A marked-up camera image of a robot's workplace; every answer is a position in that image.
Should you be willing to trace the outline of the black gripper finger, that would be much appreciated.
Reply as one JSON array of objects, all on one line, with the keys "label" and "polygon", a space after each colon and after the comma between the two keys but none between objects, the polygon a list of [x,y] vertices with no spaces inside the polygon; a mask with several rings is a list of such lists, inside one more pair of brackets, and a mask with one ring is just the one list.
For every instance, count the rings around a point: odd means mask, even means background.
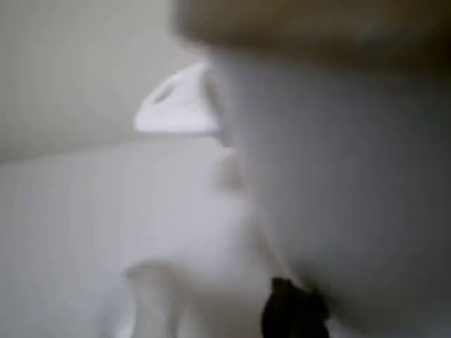
[{"label": "black gripper finger", "polygon": [[321,295],[283,277],[271,279],[271,293],[261,312],[264,338],[329,338],[329,310]]}]

